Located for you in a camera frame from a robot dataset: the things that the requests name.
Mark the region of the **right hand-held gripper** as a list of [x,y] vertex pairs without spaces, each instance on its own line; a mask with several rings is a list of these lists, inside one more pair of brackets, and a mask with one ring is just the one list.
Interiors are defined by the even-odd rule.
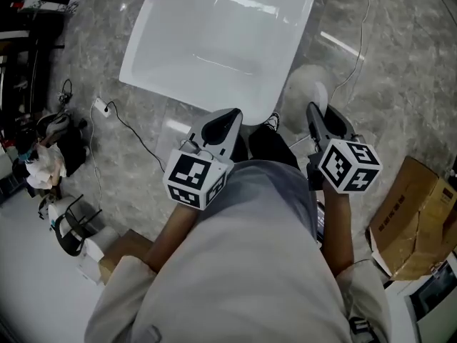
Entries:
[[[306,109],[308,129],[319,145],[322,140],[323,117],[311,102]],[[353,138],[356,133],[348,119],[336,108],[327,106],[327,131],[335,138]],[[310,189],[323,189],[327,181],[339,194],[362,194],[380,175],[383,165],[374,148],[358,141],[331,139],[324,150],[309,157],[307,165]]]

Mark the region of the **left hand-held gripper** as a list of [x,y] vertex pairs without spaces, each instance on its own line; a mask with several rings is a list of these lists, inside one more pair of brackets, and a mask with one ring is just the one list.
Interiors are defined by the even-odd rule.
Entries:
[[231,108],[207,114],[191,127],[166,166],[163,183],[170,199],[204,210],[220,194],[234,166],[241,124],[241,110]]

